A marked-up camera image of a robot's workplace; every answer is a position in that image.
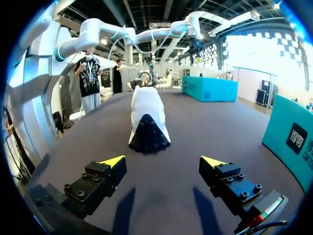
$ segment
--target teal banner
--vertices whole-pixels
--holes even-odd
[[[262,143],[285,164],[307,192],[313,179],[313,114],[276,94]]]

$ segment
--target person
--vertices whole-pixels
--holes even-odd
[[[157,78],[157,72],[156,69],[153,67],[153,63],[149,63],[149,73],[151,74],[152,84],[159,84],[160,81]]]
[[[100,84],[98,75],[102,74],[100,62],[93,55],[94,48],[87,50],[84,58],[80,59],[75,68],[74,78],[79,78],[82,104],[85,114],[100,105]]]
[[[118,59],[116,65],[113,68],[113,94],[122,93],[122,75],[120,67],[123,63],[123,60]]]
[[[165,72],[165,78],[167,78],[167,76],[170,74],[170,72],[168,71],[168,69],[166,69],[166,72]]]

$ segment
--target man in black t-shirt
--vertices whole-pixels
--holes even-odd
[[[118,59],[116,61],[116,65],[113,68],[113,93],[122,93],[122,76],[121,76],[121,70],[120,67],[122,65],[123,61],[121,59]]]
[[[92,54],[94,48],[86,52],[86,56],[80,59],[75,68],[74,77],[79,77],[80,92],[85,114],[100,105],[100,85],[98,75],[102,74],[100,63]]]

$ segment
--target black graphic t-shirt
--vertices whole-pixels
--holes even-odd
[[[86,57],[84,57],[77,62],[75,71],[84,62],[87,63],[85,69],[79,74],[79,85],[82,97],[100,92],[100,85],[98,81],[98,70],[100,68],[99,61],[92,59],[87,62]]]

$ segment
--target black mount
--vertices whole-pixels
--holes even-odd
[[[113,195],[126,172],[125,158],[112,168],[92,162],[85,166],[85,173],[78,180],[64,185],[65,194],[47,184],[31,188],[24,198],[49,234],[109,235],[84,219],[94,213],[105,197]]]
[[[262,185],[250,182],[240,172],[241,168],[230,162],[211,166],[204,158],[200,158],[199,173],[214,197],[220,197],[233,215],[242,221],[234,233],[246,228],[254,228],[273,222],[288,203],[288,198],[276,191],[268,195],[262,194]],[[269,232],[263,229],[253,234]]]

